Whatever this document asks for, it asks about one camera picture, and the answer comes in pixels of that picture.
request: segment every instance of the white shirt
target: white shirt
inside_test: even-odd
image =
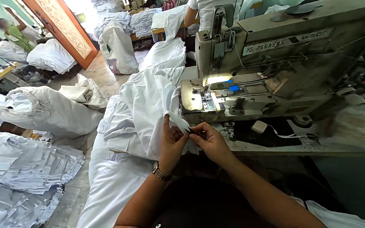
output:
[[[232,3],[235,7],[233,21],[239,20],[238,14],[242,0],[188,0],[188,6],[191,9],[197,9],[200,15],[200,31],[212,28],[213,18],[215,15],[215,6]]]

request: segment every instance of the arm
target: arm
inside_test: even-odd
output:
[[[26,29],[26,24],[15,13],[12,12],[11,8],[6,7],[5,9],[18,21],[19,25],[17,27],[19,31]]]
[[[186,28],[188,28],[190,25],[194,23],[195,17],[197,16],[198,10],[197,9],[191,9],[188,7],[188,10],[185,14],[184,18],[184,25]]]
[[[192,130],[205,140],[191,134],[208,158],[225,169],[253,209],[278,228],[325,228],[326,226],[269,182],[241,163],[230,151],[223,136],[203,122]]]
[[[176,166],[189,139],[188,135],[183,135],[178,130],[178,127],[170,128],[169,119],[168,115],[164,118],[159,161],[160,171],[167,176]],[[120,212],[114,228],[149,227],[166,183],[150,173]]]

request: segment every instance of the hand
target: hand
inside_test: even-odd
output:
[[[203,122],[191,129],[198,135],[190,134],[190,138],[203,150],[206,156],[222,168],[236,160],[221,133]]]
[[[169,176],[181,157],[187,143],[188,134],[183,134],[178,127],[170,128],[170,116],[164,117],[163,134],[160,140],[160,171]]]

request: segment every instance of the bag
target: bag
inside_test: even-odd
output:
[[[114,74],[132,74],[138,71],[132,40],[118,22],[105,27],[99,39],[99,48]]]
[[[88,134],[104,116],[47,86],[19,87],[11,90],[5,100],[5,107],[0,106],[0,120],[57,136]]]

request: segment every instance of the sleeve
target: sleeve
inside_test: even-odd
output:
[[[197,0],[188,0],[187,5],[188,5],[191,9],[198,9]]]

